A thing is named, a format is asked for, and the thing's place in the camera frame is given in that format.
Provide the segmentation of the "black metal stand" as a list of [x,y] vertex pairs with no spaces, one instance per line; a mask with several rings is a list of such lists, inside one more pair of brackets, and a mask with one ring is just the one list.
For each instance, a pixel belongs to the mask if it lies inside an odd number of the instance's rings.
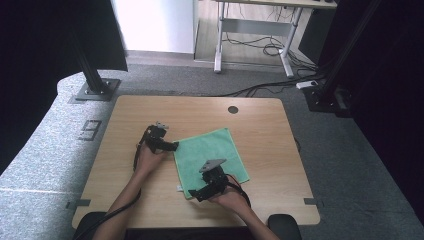
[[303,91],[313,112],[345,113],[347,107],[338,100],[343,67],[381,0],[335,0],[336,9],[317,10],[309,21],[304,38],[308,49],[318,54],[318,73],[325,83]]
[[119,79],[101,78],[98,71],[92,68],[74,31],[71,31],[71,42],[85,84],[75,96],[76,101],[110,101],[118,89]]

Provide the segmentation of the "person's left hand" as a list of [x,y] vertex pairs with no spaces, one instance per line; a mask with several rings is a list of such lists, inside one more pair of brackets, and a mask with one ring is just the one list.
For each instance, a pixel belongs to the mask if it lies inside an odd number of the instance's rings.
[[165,151],[154,153],[146,144],[142,144],[137,157],[135,175],[147,177],[159,166],[166,156],[167,153]]

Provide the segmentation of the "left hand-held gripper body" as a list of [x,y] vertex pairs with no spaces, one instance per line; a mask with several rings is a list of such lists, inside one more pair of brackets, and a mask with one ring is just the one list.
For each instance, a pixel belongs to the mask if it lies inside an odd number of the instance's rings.
[[160,122],[156,122],[154,125],[147,127],[145,142],[152,153],[155,153],[157,150],[165,151],[167,149],[167,145],[164,141],[167,129],[168,127]]

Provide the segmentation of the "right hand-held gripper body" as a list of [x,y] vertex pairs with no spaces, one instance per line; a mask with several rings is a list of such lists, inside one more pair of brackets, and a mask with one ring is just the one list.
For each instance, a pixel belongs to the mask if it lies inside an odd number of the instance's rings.
[[207,160],[199,170],[206,186],[213,186],[217,193],[223,193],[228,183],[227,176],[221,167],[224,162],[225,159]]

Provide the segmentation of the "white metal frame desk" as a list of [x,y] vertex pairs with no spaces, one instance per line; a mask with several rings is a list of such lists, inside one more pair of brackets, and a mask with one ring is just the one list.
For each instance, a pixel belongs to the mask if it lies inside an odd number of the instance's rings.
[[[337,3],[334,0],[215,0],[218,3],[218,37],[215,49],[214,72],[220,73],[222,69],[222,37],[224,33],[240,33],[254,35],[281,36],[286,38],[283,49],[279,51],[279,58],[283,64],[284,71],[288,78],[292,78],[294,73],[288,59],[288,53],[296,33],[300,17],[304,8],[309,9],[336,9]],[[250,5],[270,5],[280,7],[293,7],[294,17],[290,23],[232,19],[224,16],[225,4],[250,4]]]

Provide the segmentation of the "white panel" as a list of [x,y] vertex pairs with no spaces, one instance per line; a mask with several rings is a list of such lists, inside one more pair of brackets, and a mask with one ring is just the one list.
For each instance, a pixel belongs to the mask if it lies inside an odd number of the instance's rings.
[[111,0],[124,48],[194,54],[198,0]]

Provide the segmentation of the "person's right hand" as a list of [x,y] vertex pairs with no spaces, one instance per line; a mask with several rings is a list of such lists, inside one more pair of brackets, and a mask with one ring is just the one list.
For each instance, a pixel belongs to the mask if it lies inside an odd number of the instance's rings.
[[227,186],[223,193],[214,195],[208,201],[220,205],[239,217],[249,214],[251,211],[246,199],[232,186]]

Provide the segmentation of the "green microfibre cloth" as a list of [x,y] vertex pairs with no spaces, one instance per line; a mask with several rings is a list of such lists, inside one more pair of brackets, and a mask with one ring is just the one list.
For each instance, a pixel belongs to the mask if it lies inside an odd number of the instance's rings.
[[228,128],[179,140],[174,158],[186,199],[191,198],[190,190],[206,185],[200,169],[207,160],[225,159],[222,164],[225,173],[235,176],[239,183],[250,180]]

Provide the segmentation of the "white power strip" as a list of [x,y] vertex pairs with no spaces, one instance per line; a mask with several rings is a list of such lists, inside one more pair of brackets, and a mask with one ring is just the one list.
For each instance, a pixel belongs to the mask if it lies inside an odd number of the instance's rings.
[[316,87],[316,86],[318,86],[318,82],[315,80],[299,82],[296,84],[296,88],[299,90],[303,88]]

